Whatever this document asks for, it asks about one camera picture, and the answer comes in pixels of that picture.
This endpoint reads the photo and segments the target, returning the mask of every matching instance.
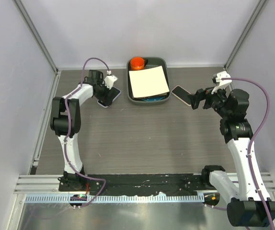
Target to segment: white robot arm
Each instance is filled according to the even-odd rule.
[[[79,190],[86,184],[85,178],[78,176],[65,158],[64,140],[69,130],[68,116],[62,114],[65,112],[65,99],[68,98],[71,115],[71,132],[66,141],[67,156],[72,166],[80,173],[85,174],[78,148],[78,132],[81,126],[80,106],[93,96],[98,99],[98,104],[102,107],[110,106],[120,94],[120,90],[113,87],[116,80],[117,77],[114,75],[108,75],[103,79],[102,72],[90,70],[89,76],[85,78],[83,84],[79,84],[71,93],[53,99],[50,127],[61,143],[65,161],[63,177],[59,178],[59,191]]]
[[[254,143],[249,153],[254,175],[251,173],[248,145],[253,134],[249,122],[245,119],[249,94],[234,89],[227,97],[225,88],[231,83],[231,77],[226,71],[216,74],[212,80],[216,84],[215,87],[199,89],[196,94],[187,96],[193,109],[198,108],[200,101],[206,100],[203,109],[213,108],[221,116],[220,132],[232,154],[239,186],[229,179],[223,167],[217,165],[205,166],[202,179],[209,186],[215,187],[227,203],[227,215],[232,226],[266,227],[269,220],[259,193],[261,192],[272,219],[275,218],[275,201],[271,201],[262,181]]]

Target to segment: wooden tabletop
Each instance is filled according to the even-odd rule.
[[[211,87],[222,68],[168,69],[170,89],[191,93]],[[68,94],[80,81],[78,70],[62,71],[56,96]],[[78,143],[86,173],[200,173],[205,165],[235,172],[232,155],[212,109],[197,110],[173,95],[160,105],[139,106],[127,98],[126,70],[112,71],[122,94],[107,109],[95,98],[80,108]],[[48,128],[36,174],[62,174],[64,158],[55,133]]]

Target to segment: gray tray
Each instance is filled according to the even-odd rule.
[[[162,66],[165,79],[167,82],[168,87],[170,87],[169,82],[168,82],[168,76],[167,76],[167,67],[166,67],[166,62],[159,57],[144,57],[144,59],[147,60],[147,64],[145,66],[145,69],[150,69],[154,68],[157,66]],[[168,92],[163,99],[159,101],[143,101],[142,99],[134,99],[132,96],[132,89],[131,89],[131,83],[130,83],[130,77],[129,77],[129,71],[131,70],[130,66],[130,60],[127,62],[127,95],[129,100],[136,105],[154,105],[154,104],[163,104],[165,103],[171,96],[171,92]]]

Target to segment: purple cable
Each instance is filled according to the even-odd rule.
[[[75,167],[71,164],[70,160],[69,160],[69,157],[67,155],[67,149],[66,149],[66,142],[67,142],[67,138],[69,137],[70,135],[70,132],[71,132],[71,115],[70,115],[70,112],[69,112],[69,105],[68,105],[68,99],[69,97],[71,97],[72,94],[75,94],[76,92],[78,92],[81,88],[77,88],[76,90],[74,90],[71,94],[69,94],[66,98],[65,98],[65,107],[66,107],[66,110],[67,110],[67,114],[68,114],[68,119],[69,119],[69,130],[66,134],[66,136],[64,137],[64,155],[65,155],[65,159],[66,161],[68,162],[69,166],[72,168],[72,170],[78,174],[79,176],[83,177],[83,178],[86,178],[88,180],[94,180],[94,181],[103,181],[103,185],[101,187],[101,189],[99,190],[99,192],[93,197],[93,199],[91,199],[88,203],[85,203],[83,204],[81,207],[85,207],[85,206],[88,206],[91,202],[93,202],[97,196],[99,196],[99,194],[103,191],[104,187],[105,187],[105,184],[106,184],[106,180],[105,179],[101,179],[101,178],[93,178],[93,177],[89,177],[89,176],[86,176],[86,175],[83,175],[82,173],[80,173],[79,171],[77,171],[75,169]]]
[[[212,209],[216,209],[216,210],[220,210],[220,211],[227,211],[227,209],[226,208],[223,208],[223,207],[215,207],[215,206],[211,206],[211,205],[206,205],[207,207],[210,207],[210,208],[212,208]]]
[[[87,59],[87,60],[85,61],[84,65],[83,65],[83,67],[82,67],[80,86],[82,86],[82,84],[83,84],[85,66],[86,66],[86,64],[87,64],[90,60],[98,60],[98,61],[101,61],[101,62],[107,67],[108,71],[110,71],[108,65],[107,65],[104,61],[102,61],[100,58],[97,58],[97,57],[90,57],[89,59]]]
[[[263,91],[264,95],[265,95],[265,98],[266,98],[266,111],[265,111],[265,115],[264,115],[264,118],[263,118],[261,124],[259,125],[259,127],[256,130],[256,132],[252,136],[251,141],[249,142],[247,154],[250,154],[250,152],[252,150],[252,144],[253,144],[256,136],[260,132],[261,128],[263,127],[263,125],[266,122],[267,117],[268,117],[268,113],[269,113],[269,110],[270,110],[270,98],[269,98],[269,95],[268,95],[267,91],[265,90],[265,88],[262,85],[260,85],[259,83],[255,82],[253,80],[243,79],[243,78],[222,78],[222,80],[235,80],[235,81],[246,81],[246,82],[249,82],[249,83],[254,84],[255,86],[257,86],[259,89],[261,89]],[[262,192],[260,190],[260,187],[258,185],[256,175],[254,173],[254,169],[253,169],[253,165],[252,165],[252,156],[251,155],[248,155],[248,163],[249,163],[249,168],[251,170],[253,183],[254,183],[254,185],[255,185],[255,187],[257,189],[257,192],[258,192],[258,194],[260,196],[260,199],[261,199],[262,204],[264,206],[264,209],[266,211],[268,221],[270,222],[271,230],[275,230],[270,210],[268,209],[268,206],[267,206],[267,204],[265,202],[265,199],[264,199],[264,197],[262,195]]]

